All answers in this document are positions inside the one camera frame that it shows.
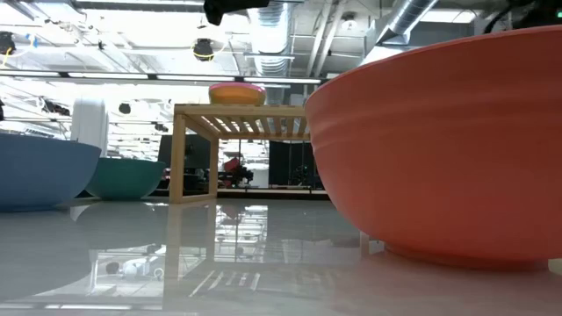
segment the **ceiling light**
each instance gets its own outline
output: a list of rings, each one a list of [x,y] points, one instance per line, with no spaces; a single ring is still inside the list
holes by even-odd
[[[271,78],[271,77],[244,77],[246,83],[311,83],[320,84],[320,79],[310,78]]]
[[[421,18],[421,22],[468,24],[480,13],[475,10],[432,9]]]
[[[148,79],[143,74],[104,74],[104,73],[68,73],[72,78],[97,78],[97,79]]]
[[[221,75],[158,75],[160,80],[232,82],[234,77]]]
[[[0,75],[9,76],[60,76],[54,71],[21,71],[21,70],[0,70]]]

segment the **bowl rim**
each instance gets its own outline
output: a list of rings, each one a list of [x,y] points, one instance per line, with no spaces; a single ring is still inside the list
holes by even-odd
[[[394,56],[379,60],[379,61],[373,61],[373,62],[369,62],[366,63],[360,67],[357,67],[355,69],[352,69],[350,71],[347,71],[339,76],[337,76],[334,79],[329,80],[327,83],[322,84],[317,90],[315,90],[310,97],[308,97],[305,107],[306,105],[311,102],[311,100],[317,96],[318,94],[320,94],[323,90],[325,90],[327,87],[330,87],[330,85],[336,84],[339,81],[342,81],[344,79],[349,79],[350,77],[352,77],[353,75],[355,75],[358,72],[363,71],[366,68],[370,68],[370,67],[377,67],[377,65],[383,63],[383,62],[388,62],[388,61],[398,61],[400,59],[403,58],[408,58],[411,55],[414,54],[424,54],[428,51],[432,51],[438,48],[442,48],[442,47],[451,47],[451,46],[457,46],[457,45],[463,45],[466,43],[470,43],[473,41],[477,41],[477,40],[493,40],[493,39],[497,39],[497,38],[501,38],[501,37],[511,37],[511,36],[518,36],[518,35],[523,35],[523,34],[532,34],[532,33],[538,33],[538,32],[562,32],[562,25],[548,25],[548,26],[538,26],[538,27],[531,27],[531,28],[526,28],[526,29],[521,29],[521,30],[513,30],[513,31],[505,31],[505,32],[493,32],[493,33],[489,33],[489,34],[483,34],[483,35],[476,35],[476,36],[469,36],[469,37],[465,37],[462,39],[454,39],[454,40],[450,40],[450,41],[446,41],[443,43],[437,43],[437,44],[433,44],[433,45],[429,45],[426,47],[420,47],[420,48],[416,48],[401,54],[396,54]]]

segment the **blue bowl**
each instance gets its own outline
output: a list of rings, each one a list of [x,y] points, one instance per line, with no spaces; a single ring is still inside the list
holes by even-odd
[[[0,133],[0,212],[68,201],[88,184],[101,149],[69,140]]]

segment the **white cylinder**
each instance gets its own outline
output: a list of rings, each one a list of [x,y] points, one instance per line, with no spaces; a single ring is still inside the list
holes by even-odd
[[[107,155],[109,114],[104,99],[79,97],[74,102],[70,139],[102,149],[100,156]]]

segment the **wooden slat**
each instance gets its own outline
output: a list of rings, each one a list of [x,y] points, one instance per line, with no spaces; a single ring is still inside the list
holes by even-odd
[[[300,118],[299,132],[297,133],[297,135],[304,134],[305,130],[306,130],[306,118]]]
[[[287,136],[292,136],[295,129],[295,118],[287,118]]]
[[[222,140],[310,140],[310,134],[287,136],[286,134],[227,134],[220,137]]]
[[[271,134],[270,123],[267,121],[267,118],[260,118],[260,123],[262,123],[263,132],[268,135]]]
[[[275,134],[280,135],[283,132],[281,118],[273,118],[273,125],[275,126]]]
[[[238,133],[238,130],[236,129],[236,127],[234,127],[234,125],[232,124],[232,120],[230,118],[217,117],[217,119],[220,119],[228,127],[231,133]]]
[[[303,107],[289,106],[240,106],[240,105],[186,105],[177,104],[175,113],[199,116],[221,117],[267,117],[267,118],[302,118]]]
[[[255,118],[250,118],[250,119],[248,119],[248,123],[249,123],[249,125],[252,127],[252,131],[253,131],[254,133],[260,133],[260,129],[259,129],[259,127],[257,127],[256,119],[255,119]]]
[[[238,128],[240,128],[240,133],[248,133],[248,128],[246,127],[246,124],[244,124],[244,122],[240,119],[240,117],[232,117],[232,120],[236,123],[236,125],[238,125]]]
[[[201,117],[184,117],[185,124],[189,129],[193,132],[201,135],[207,140],[215,140],[219,138],[219,132],[217,132],[214,128],[212,128],[209,123],[205,122],[205,120]]]
[[[211,122],[211,124],[213,124],[213,126],[215,126],[221,133],[228,133],[228,130],[215,117],[207,116],[205,118],[208,119],[209,122]]]
[[[174,115],[174,132],[172,133],[172,157],[169,180],[169,201],[182,203],[184,196],[184,157],[185,157],[185,117]]]
[[[219,188],[219,140],[211,141],[209,155],[209,194],[216,197]]]

